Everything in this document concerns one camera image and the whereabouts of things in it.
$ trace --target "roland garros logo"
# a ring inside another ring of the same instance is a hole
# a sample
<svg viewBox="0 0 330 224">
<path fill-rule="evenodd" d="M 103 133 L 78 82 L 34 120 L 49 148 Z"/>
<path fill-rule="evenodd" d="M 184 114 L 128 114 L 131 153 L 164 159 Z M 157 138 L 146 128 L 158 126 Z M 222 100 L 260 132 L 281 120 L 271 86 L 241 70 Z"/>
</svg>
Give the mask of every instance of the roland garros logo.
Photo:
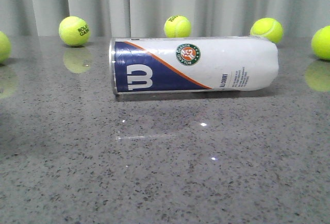
<svg viewBox="0 0 330 224">
<path fill-rule="evenodd" d="M 191 66 L 201 58 L 200 49 L 193 44 L 182 44 L 176 49 L 176 58 L 180 63 Z"/>
</svg>

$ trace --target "granite countertop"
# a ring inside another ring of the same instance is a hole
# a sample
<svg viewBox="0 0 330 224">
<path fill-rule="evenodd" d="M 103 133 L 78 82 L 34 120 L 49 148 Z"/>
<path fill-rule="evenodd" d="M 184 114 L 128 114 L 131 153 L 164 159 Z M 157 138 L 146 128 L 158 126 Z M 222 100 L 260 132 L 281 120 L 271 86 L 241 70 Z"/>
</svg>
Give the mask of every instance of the granite countertop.
<svg viewBox="0 0 330 224">
<path fill-rule="evenodd" d="M 278 45 L 253 92 L 116 97 L 108 38 L 10 37 L 0 223 L 330 223 L 330 62 Z"/>
</svg>

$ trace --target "white curtain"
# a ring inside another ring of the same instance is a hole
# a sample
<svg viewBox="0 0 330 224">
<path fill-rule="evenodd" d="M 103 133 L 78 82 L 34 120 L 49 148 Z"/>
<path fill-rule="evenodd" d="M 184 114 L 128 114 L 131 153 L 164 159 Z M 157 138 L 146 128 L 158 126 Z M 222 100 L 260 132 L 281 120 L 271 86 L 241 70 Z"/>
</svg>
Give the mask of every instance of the white curtain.
<svg viewBox="0 0 330 224">
<path fill-rule="evenodd" d="M 164 37 L 174 14 L 192 23 L 192 36 L 248 35 L 262 17 L 279 20 L 287 37 L 312 36 L 330 25 L 330 0 L 0 0 L 0 30 L 55 36 L 69 15 L 87 21 L 93 36 Z"/>
</svg>

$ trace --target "blue label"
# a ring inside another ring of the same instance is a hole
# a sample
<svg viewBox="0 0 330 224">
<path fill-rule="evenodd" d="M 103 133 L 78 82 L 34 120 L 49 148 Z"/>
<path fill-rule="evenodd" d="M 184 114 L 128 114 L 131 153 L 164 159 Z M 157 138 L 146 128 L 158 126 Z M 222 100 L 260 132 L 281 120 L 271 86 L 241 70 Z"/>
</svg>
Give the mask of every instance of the blue label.
<svg viewBox="0 0 330 224">
<path fill-rule="evenodd" d="M 173 71 L 157 56 L 125 42 L 114 46 L 115 82 L 118 92 L 207 89 Z"/>
</svg>

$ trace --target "tennis ball can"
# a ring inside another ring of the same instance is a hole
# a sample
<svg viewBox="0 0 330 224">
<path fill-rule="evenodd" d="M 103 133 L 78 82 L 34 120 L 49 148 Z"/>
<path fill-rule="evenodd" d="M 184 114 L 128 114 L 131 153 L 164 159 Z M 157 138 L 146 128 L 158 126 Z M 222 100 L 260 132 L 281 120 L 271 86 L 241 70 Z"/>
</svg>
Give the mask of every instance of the tennis ball can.
<svg viewBox="0 0 330 224">
<path fill-rule="evenodd" d="M 111 39 L 115 94 L 253 91 L 278 74 L 277 47 L 259 37 Z"/>
</svg>

